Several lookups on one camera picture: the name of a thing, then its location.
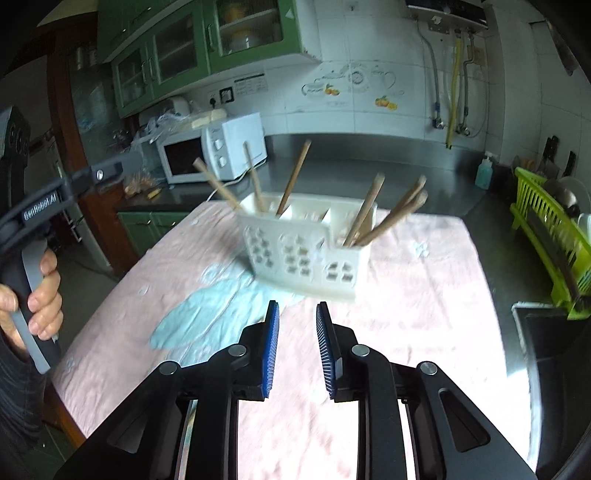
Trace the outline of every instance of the wall tile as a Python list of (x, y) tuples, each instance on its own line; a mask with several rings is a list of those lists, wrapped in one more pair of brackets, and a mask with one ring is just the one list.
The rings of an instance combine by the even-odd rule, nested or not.
[(355, 112), (355, 132), (423, 139), (424, 118), (388, 113)]
[(400, 17), (401, 9), (392, 0), (342, 0), (343, 13), (348, 17)]
[(318, 19), (343, 16), (342, 0), (314, 0)]
[(285, 111), (353, 111), (349, 63), (326, 61), (317, 66), (291, 66), (281, 71)]
[(280, 135), (288, 133), (287, 117), (285, 114), (261, 115), (261, 121), (265, 135)]
[(351, 58), (423, 66), (416, 23), (405, 18), (346, 17)]
[[(453, 32), (450, 34), (432, 32), (428, 29), (428, 26), (425, 22), (419, 22), (419, 27), (421, 29), (421, 33), (423, 34), (423, 36), (425, 36), (425, 38), (428, 39), (429, 43), (433, 47), (433, 52), (435, 53), (435, 60), (437, 62), (437, 69), (450, 73), (453, 72), (454, 42), (456, 39)], [(467, 35), (464, 35), (463, 42), (463, 59), (467, 60), (468, 45), (470, 44), (470, 40)], [(475, 35), (474, 45), (475, 47), (484, 50), (486, 55), (486, 40), (483, 37)], [(425, 42), (423, 42), (423, 60), (426, 67), (433, 68), (431, 54)], [(487, 66), (480, 67), (480, 65), (469, 64), (467, 66), (467, 70), (468, 76), (471, 78), (475, 78), (477, 80), (484, 80), (487, 78)]]
[(500, 138), (505, 128), (505, 85), (490, 85), (489, 95), (488, 133)]
[(583, 120), (581, 124), (581, 143), (574, 176), (591, 190), (591, 121), (588, 120)]
[(318, 29), (323, 60), (349, 60), (349, 37), (345, 27), (345, 18), (318, 20)]
[(581, 115), (587, 120), (591, 120), (591, 83), (582, 69), (575, 70), (573, 77), (579, 84)]
[(484, 4), (482, 4), (482, 8), (484, 9), (486, 21), (488, 22), (488, 30), (484, 30), (482, 32), (482, 37), (488, 38), (498, 35), (499, 25), (496, 22), (495, 11), (492, 8), (492, 5), (490, 5), (489, 2), (485, 2)]
[(552, 35), (546, 23), (536, 23), (531, 26), (531, 30), (534, 33), (535, 50), (538, 54), (555, 55), (556, 46), (552, 41)]
[(503, 142), (499, 137), (491, 134), (486, 135), (485, 150), (493, 153), (497, 158), (501, 156), (502, 144)]
[(353, 112), (288, 113), (287, 131), (305, 133), (352, 133), (355, 131)]
[(503, 142), (536, 151), (540, 143), (540, 125), (540, 100), (507, 87)]
[(497, 85), (505, 84), (505, 65), (501, 39), (498, 36), (486, 39), (486, 59), (488, 61), (488, 79)]
[[(275, 115), (277, 113), (285, 112), (285, 102), (281, 88), (281, 72), (279, 69), (271, 69), (265, 72), (265, 79), (267, 80), (267, 92), (255, 93), (253, 95), (237, 96), (235, 93), (235, 100), (230, 103), (222, 105), (230, 115), (244, 115), (251, 112), (260, 112), (261, 115)], [(209, 99), (215, 95), (217, 99), (217, 106), (219, 103), (219, 91), (223, 88), (231, 87), (234, 84), (234, 78), (215, 82), (210, 85), (198, 88), (185, 94), (188, 100), (196, 102), (201, 108), (209, 108)]]
[(538, 58), (533, 33), (527, 24), (521, 22), (513, 22), (513, 24), (517, 29), (516, 34), (508, 40), (501, 37), (505, 84), (533, 95), (540, 91)]
[(511, 142), (503, 138), (499, 162), (503, 165), (511, 165), (516, 156), (536, 160), (535, 151), (528, 150), (527, 148), (522, 147), (519, 143)]
[[(433, 80), (433, 71), (431, 69), (425, 69), (425, 80), (426, 80), (426, 105), (425, 105), (425, 117), (432, 118), (434, 116), (433, 104), (435, 102), (435, 87)], [(464, 105), (464, 93), (463, 93), (463, 79), (461, 79), (461, 85), (459, 87), (459, 112), (460, 118), (463, 112)], [(450, 89), (452, 82), (452, 74), (439, 72), (439, 89), (441, 96), (441, 118), (445, 123), (449, 122), (450, 118)], [(472, 134), (481, 129), (486, 133), (487, 121), (486, 121), (486, 83), (479, 80), (470, 79), (468, 83), (468, 127), (472, 130)], [(441, 141), (442, 130), (429, 129), (427, 130), (425, 138), (432, 141)]]
[(487, 0), (486, 3), (515, 15), (524, 23), (540, 22), (544, 19), (543, 15), (527, 0)]
[(556, 151), (555, 163), (564, 169), (572, 150), (579, 154), (581, 140), (581, 117), (550, 105), (542, 105), (542, 126), (538, 156), (542, 155), (546, 139), (556, 135), (560, 142)]
[(356, 112), (424, 116), (424, 68), (370, 61), (351, 62), (350, 68)]
[(569, 77), (557, 53), (538, 55), (542, 103), (581, 114), (580, 83)]
[[(425, 119), (424, 123), (424, 138), (430, 142), (436, 142), (445, 144), (447, 138), (447, 127), (443, 130), (436, 130), (433, 128), (431, 123), (431, 119)], [(483, 128), (480, 133), (478, 133), (478, 127), (476, 127), (469, 137), (465, 137), (464, 135), (458, 135), (454, 132), (452, 136), (452, 148), (454, 147), (462, 147), (462, 148), (469, 148), (471, 150), (485, 150), (485, 141), (486, 141), (486, 130)]]

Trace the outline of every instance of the microwave oven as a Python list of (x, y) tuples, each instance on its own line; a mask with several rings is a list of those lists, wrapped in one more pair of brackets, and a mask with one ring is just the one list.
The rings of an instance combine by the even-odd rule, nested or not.
[(193, 167), (197, 157), (219, 180), (237, 179), (249, 168), (244, 142), (248, 142), (253, 165), (266, 159), (259, 113), (226, 118), (156, 140), (168, 183), (207, 181), (205, 175)]

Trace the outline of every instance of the light blue pattern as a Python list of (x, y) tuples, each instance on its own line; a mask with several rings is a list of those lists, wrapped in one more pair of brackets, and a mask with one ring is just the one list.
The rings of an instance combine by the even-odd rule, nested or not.
[(169, 312), (150, 338), (150, 346), (170, 349), (167, 360), (181, 366), (206, 362), (214, 353), (237, 343), (242, 329), (264, 319), (270, 300), (280, 311), (303, 297), (254, 278), (248, 259), (211, 265), (202, 275), (209, 284)]

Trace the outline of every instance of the wall switch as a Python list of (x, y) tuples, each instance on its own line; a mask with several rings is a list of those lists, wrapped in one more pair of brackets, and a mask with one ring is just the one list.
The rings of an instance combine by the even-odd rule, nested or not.
[[(472, 46), (468, 45), (468, 56), (472, 57)], [(486, 67), (486, 55), (484, 50), (479, 47), (474, 47), (474, 63), (482, 67)]]

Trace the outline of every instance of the pink tablecloth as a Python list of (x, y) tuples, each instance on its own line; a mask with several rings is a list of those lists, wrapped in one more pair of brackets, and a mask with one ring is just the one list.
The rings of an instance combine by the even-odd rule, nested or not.
[[(209, 265), (229, 262), (241, 245), (230, 208), (203, 204), (117, 285), (53, 377), (85, 435), (166, 357), (148, 344), (162, 318), (202, 286)], [(314, 322), (320, 300), (283, 311), (271, 398), (241, 403), (240, 479), (355, 478), (357, 408), (327, 399)], [(527, 377), (506, 378), (495, 309), (460, 219), (412, 215), (391, 229), (373, 243), (363, 294), (329, 308), (335, 323), (390, 361), (439, 364), (527, 457)]]

